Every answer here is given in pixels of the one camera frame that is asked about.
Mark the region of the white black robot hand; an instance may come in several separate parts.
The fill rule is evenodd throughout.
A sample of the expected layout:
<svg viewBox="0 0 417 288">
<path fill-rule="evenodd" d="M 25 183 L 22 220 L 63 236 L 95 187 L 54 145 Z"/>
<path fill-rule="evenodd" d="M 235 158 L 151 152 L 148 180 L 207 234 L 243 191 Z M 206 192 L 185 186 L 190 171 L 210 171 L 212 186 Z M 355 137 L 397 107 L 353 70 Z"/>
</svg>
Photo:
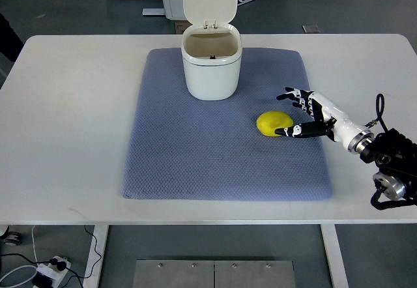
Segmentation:
<svg viewBox="0 0 417 288">
<path fill-rule="evenodd" d="M 276 135 L 294 138 L 327 136 L 332 141 L 342 143 L 348 151 L 361 139 L 371 136 L 369 128 L 352 122 L 345 112 L 323 94 L 290 87 L 285 90 L 276 99 L 292 100 L 293 106 L 306 112 L 312 121 L 277 128 L 274 131 Z"/>
</svg>

